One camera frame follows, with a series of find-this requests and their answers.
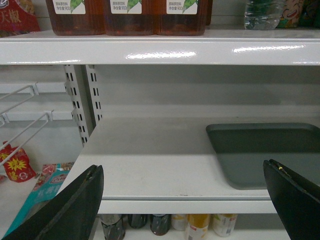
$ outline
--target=water bottle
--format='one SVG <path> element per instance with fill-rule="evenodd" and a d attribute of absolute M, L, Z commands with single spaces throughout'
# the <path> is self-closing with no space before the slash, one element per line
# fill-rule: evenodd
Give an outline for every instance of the water bottle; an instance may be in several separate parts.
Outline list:
<path fill-rule="evenodd" d="M 247 0 L 244 28 L 248 30 L 273 30 L 283 12 L 285 0 Z"/>

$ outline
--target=brown bottle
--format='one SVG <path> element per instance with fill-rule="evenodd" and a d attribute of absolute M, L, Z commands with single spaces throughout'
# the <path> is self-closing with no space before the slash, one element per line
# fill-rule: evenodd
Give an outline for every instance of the brown bottle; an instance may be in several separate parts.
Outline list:
<path fill-rule="evenodd" d="M 121 214 L 101 214 L 101 225 L 105 240 L 123 240 L 126 234 Z"/>
<path fill-rule="evenodd" d="M 153 34 L 153 0 L 104 0 L 107 35 L 145 36 Z"/>
<path fill-rule="evenodd" d="M 147 224 L 148 214 L 128 214 L 128 223 L 133 229 L 140 229 Z"/>
<path fill-rule="evenodd" d="M 170 214 L 151 214 L 150 215 L 150 229 L 157 235 L 165 235 L 171 227 Z"/>
<path fill-rule="evenodd" d="M 56 35 L 105 34 L 102 0 L 45 0 Z"/>
<path fill-rule="evenodd" d="M 168 36 L 204 34 L 208 0 L 153 1 L 156 34 Z"/>

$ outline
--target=red snack bag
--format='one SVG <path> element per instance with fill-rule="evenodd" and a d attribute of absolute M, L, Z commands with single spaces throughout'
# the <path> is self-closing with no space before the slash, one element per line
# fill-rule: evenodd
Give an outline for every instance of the red snack bag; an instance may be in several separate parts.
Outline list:
<path fill-rule="evenodd" d="M 31 0 L 0 0 L 0 37 L 39 31 Z"/>
<path fill-rule="evenodd" d="M 5 160 L 17 147 L 9 144 L 0 151 L 0 162 Z M 36 173 L 29 164 L 29 157 L 25 150 L 19 149 L 6 163 L 3 164 L 5 172 L 11 181 L 21 183 L 33 178 Z"/>

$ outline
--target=store shelf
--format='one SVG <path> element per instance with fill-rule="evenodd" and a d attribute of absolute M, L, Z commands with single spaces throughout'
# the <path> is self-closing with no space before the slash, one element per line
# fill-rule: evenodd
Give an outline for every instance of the store shelf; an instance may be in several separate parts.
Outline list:
<path fill-rule="evenodd" d="M 317 118 L 103 118 L 62 188 L 102 165 L 99 213 L 275 213 L 266 189 L 226 181 L 205 128 L 213 123 L 305 122 Z"/>
<path fill-rule="evenodd" d="M 154 235 L 150 231 L 150 224 L 142 229 L 132 229 L 125 223 L 125 238 L 130 240 L 158 240 L 159 236 Z M 177 231 L 171 228 L 169 232 L 161 236 L 161 240 L 184 240 L 184 231 Z M 100 220 L 97 218 L 94 225 L 90 240 L 104 239 L 103 229 Z M 225 237 L 220 237 L 209 228 L 208 240 L 222 240 Z M 239 215 L 234 232 L 227 238 L 228 240 L 289 240 L 289 236 L 284 229 L 279 217 L 276 214 L 244 214 Z"/>
<path fill-rule="evenodd" d="M 5 80 L 1 80 L 0 94 L 9 94 L 18 89 L 21 89 L 28 85 L 33 85 L 39 94 L 45 93 L 65 93 L 66 86 L 64 82 L 26 82 L 26 83 L 4 83 Z M 30 93 L 30 89 L 20 91 L 18 94 Z"/>
<path fill-rule="evenodd" d="M 2 38 L 0 44 L 0 65 L 320 65 L 316 28 L 212 25 L 196 37 L 56 36 L 49 30 Z"/>

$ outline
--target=glass bottle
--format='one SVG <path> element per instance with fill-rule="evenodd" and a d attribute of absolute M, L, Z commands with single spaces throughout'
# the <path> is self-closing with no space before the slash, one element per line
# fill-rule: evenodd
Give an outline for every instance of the glass bottle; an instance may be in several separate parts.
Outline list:
<path fill-rule="evenodd" d="M 208 0 L 153 0 L 155 33 L 200 36 L 206 28 Z"/>
<path fill-rule="evenodd" d="M 316 28 L 320 28 L 320 5 L 318 6 L 318 9 L 316 11 L 313 26 Z"/>
<path fill-rule="evenodd" d="M 145 36 L 153 34 L 153 0 L 104 0 L 107 35 Z"/>
<path fill-rule="evenodd" d="M 186 240 L 204 240 L 207 238 L 210 214 L 188 214 L 186 219 Z"/>
<path fill-rule="evenodd" d="M 140 229 L 147 224 L 148 214 L 128 214 L 128 223 L 133 229 Z"/>
<path fill-rule="evenodd" d="M 212 228 L 220 237 L 228 237 L 234 231 L 238 214 L 213 214 Z"/>
<path fill-rule="evenodd" d="M 314 24 L 319 6 L 320 0 L 305 0 L 298 25 L 300 27 L 311 27 Z"/>
<path fill-rule="evenodd" d="M 105 240 L 124 239 L 126 230 L 121 214 L 101 214 L 100 220 Z"/>
<path fill-rule="evenodd" d="M 45 0 L 56 35 L 105 34 L 102 0 Z"/>
<path fill-rule="evenodd" d="M 171 226 L 170 214 L 151 214 L 150 215 L 150 229 L 157 235 L 165 235 Z"/>

